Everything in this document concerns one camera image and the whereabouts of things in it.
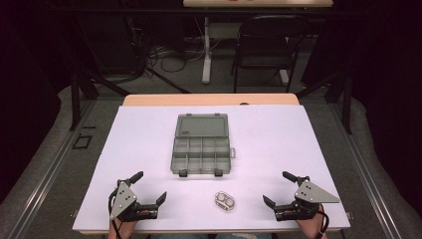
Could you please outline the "black folding chair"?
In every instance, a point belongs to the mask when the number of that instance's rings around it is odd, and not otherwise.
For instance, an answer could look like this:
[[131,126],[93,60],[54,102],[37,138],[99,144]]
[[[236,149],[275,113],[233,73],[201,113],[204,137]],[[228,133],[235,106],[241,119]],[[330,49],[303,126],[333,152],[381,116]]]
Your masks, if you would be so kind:
[[309,21],[298,15],[259,15],[242,23],[231,68],[233,91],[237,92],[240,69],[286,70],[288,93],[302,41],[310,29]]

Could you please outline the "black metal stand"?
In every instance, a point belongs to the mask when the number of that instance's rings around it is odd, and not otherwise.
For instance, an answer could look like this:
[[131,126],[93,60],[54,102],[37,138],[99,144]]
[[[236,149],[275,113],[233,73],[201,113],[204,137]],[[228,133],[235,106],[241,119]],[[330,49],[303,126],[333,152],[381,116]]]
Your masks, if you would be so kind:
[[348,70],[334,72],[323,80],[318,81],[316,84],[299,91],[296,93],[296,96],[298,99],[301,99],[317,89],[320,89],[325,84],[329,84],[328,90],[324,96],[327,103],[337,103],[339,97],[342,96],[341,124],[347,133],[351,133],[350,110],[352,78]]
[[126,97],[129,91],[115,85],[111,81],[105,79],[99,74],[89,70],[81,70],[75,72],[71,76],[71,95],[72,95],[72,124],[70,130],[74,130],[82,119],[81,115],[81,99],[80,93],[83,93],[90,101],[98,98],[99,92],[95,87],[95,83],[99,83],[108,89]]

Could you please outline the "clear grey plastic compartment box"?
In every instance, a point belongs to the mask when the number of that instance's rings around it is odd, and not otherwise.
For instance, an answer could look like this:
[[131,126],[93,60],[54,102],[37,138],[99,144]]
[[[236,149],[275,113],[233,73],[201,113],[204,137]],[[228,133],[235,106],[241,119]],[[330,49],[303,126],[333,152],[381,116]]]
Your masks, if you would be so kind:
[[234,151],[226,114],[179,115],[173,141],[170,169],[179,177],[231,171]]

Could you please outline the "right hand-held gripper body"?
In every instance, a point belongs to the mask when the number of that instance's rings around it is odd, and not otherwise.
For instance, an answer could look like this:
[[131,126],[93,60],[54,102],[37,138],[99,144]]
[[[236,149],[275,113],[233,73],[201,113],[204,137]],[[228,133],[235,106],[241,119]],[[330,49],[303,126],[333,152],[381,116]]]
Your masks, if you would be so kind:
[[298,176],[298,190],[295,200],[288,205],[276,205],[275,216],[278,221],[308,220],[314,218],[322,203],[338,203],[339,198],[311,182],[308,176]]

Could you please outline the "person's left hand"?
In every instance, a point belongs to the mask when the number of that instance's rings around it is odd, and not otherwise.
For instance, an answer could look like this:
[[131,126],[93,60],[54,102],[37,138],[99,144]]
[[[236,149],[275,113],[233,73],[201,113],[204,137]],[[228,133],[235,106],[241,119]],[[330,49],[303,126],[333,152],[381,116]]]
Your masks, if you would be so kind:
[[118,218],[109,224],[107,239],[130,239],[136,226],[136,221],[121,222]]

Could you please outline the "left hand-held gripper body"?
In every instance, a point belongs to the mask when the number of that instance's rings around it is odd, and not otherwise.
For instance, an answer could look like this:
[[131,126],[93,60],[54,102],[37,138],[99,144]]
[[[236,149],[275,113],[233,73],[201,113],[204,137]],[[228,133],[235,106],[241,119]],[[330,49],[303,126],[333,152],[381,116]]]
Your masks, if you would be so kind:
[[131,179],[120,180],[117,189],[111,194],[109,219],[118,219],[121,222],[132,222],[147,219],[156,219],[158,206],[156,204],[140,204],[137,196],[131,190]]

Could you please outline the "white-legged desk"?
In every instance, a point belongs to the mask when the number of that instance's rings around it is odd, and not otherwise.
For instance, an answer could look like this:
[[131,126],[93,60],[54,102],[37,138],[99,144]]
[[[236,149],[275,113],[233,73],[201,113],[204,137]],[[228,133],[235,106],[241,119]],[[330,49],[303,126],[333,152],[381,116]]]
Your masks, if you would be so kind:
[[[332,0],[183,0],[184,7],[191,8],[329,8]],[[209,18],[204,20],[204,68],[202,83],[209,84],[211,79],[211,50]]]

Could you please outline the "person's right hand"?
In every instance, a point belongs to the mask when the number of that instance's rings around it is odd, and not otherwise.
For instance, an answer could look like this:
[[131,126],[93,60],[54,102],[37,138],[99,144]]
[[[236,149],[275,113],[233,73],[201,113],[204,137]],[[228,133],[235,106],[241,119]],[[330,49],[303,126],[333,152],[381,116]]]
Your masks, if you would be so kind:
[[307,239],[327,239],[327,236],[320,232],[324,224],[322,206],[319,207],[313,219],[297,220],[296,223]]

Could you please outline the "metal floor rail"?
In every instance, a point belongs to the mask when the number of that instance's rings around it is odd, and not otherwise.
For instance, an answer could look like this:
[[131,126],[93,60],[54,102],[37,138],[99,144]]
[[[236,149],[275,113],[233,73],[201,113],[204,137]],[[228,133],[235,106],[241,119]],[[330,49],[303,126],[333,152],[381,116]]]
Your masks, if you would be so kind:
[[92,112],[96,101],[86,101],[81,119],[71,129],[72,107],[62,105],[59,115],[30,163],[0,205],[0,219],[5,229],[0,239],[22,239],[60,172],[82,123]]
[[346,131],[342,124],[340,109],[336,104],[328,104],[328,108],[334,117],[337,128],[351,151],[355,171],[359,176],[359,180],[361,181],[365,193],[368,196],[369,202],[380,223],[380,226],[383,229],[386,239],[402,239],[402,236],[391,216],[390,211],[387,209],[386,203],[381,196],[373,177],[371,176],[369,168],[367,167],[353,136]]

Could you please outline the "small clear oval case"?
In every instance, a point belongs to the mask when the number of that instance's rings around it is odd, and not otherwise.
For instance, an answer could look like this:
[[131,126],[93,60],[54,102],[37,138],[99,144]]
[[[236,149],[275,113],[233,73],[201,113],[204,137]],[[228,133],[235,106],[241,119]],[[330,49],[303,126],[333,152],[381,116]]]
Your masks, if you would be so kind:
[[225,211],[230,211],[235,207],[234,198],[224,191],[215,194],[215,204]]

